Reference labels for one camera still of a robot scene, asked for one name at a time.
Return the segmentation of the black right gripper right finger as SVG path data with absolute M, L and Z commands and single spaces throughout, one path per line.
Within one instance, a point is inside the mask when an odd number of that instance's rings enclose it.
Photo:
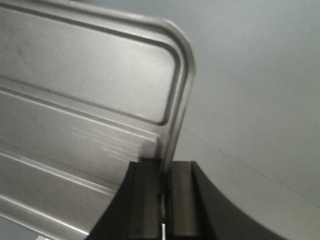
M 175 161 L 166 179 L 168 240 L 281 240 L 234 205 L 195 161 Z

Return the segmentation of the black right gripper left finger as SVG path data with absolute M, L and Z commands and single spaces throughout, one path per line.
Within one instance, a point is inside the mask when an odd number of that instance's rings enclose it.
M 156 161 L 130 162 L 113 200 L 90 231 L 90 240 L 160 240 L 161 184 Z

